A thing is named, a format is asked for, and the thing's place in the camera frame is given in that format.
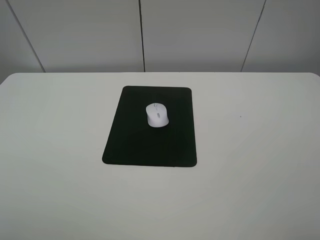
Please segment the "white wireless computer mouse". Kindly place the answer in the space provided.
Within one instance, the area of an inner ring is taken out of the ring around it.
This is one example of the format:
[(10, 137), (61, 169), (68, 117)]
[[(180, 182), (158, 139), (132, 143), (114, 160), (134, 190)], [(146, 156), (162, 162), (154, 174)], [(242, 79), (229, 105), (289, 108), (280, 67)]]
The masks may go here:
[(151, 103), (146, 108), (147, 123), (153, 128), (162, 128), (169, 124), (167, 108), (161, 103)]

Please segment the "black rectangular mouse pad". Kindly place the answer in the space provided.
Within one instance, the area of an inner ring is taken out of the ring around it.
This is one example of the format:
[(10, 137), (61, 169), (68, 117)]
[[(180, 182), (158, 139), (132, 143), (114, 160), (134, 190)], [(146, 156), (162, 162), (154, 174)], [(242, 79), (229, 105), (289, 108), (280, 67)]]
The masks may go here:
[[(146, 107), (163, 104), (168, 124), (148, 124)], [(181, 167), (197, 164), (192, 90), (188, 87), (125, 86), (102, 162), (109, 165)]]

